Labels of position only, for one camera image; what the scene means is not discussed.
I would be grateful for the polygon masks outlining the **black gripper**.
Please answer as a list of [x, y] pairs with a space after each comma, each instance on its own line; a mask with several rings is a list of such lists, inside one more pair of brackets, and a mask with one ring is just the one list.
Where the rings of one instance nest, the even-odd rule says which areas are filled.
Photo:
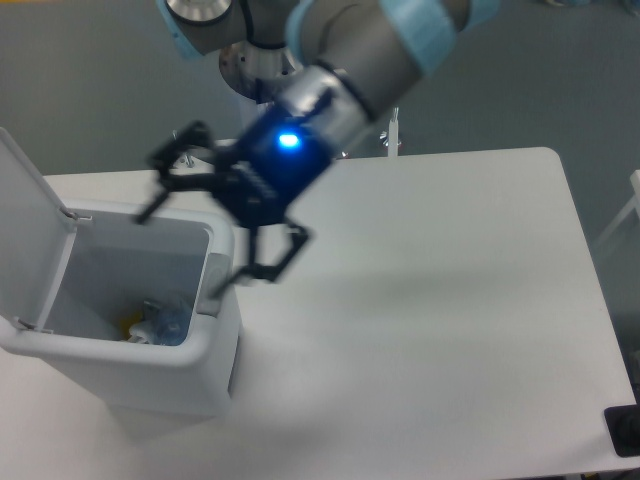
[[[208, 299], [221, 299], [230, 287], [245, 281], [277, 283], [311, 240], [311, 230], [285, 214], [332, 163], [328, 144], [311, 129], [318, 115], [312, 111], [294, 116], [276, 105], [234, 144], [220, 150], [214, 146], [209, 127], [193, 121], [150, 154], [148, 163], [157, 173], [159, 190], [135, 215], [136, 224], [145, 224], [173, 193], [203, 191], [218, 193], [217, 201], [247, 230], [244, 263], [218, 281]], [[176, 164], [188, 156], [207, 163], [209, 170], [179, 174]], [[228, 173], [235, 178], [229, 186]], [[284, 243], [267, 262], [263, 233], [267, 225], [279, 223]]]

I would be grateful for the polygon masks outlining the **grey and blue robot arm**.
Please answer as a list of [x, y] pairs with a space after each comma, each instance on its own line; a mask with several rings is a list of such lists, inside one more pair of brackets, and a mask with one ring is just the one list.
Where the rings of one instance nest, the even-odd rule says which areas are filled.
[[309, 234], [288, 207], [421, 78], [495, 1], [162, 1], [177, 43], [205, 55], [238, 41], [287, 49], [301, 65], [273, 105], [231, 145], [195, 121], [155, 150], [157, 197], [204, 191], [248, 232], [237, 278], [273, 282]]

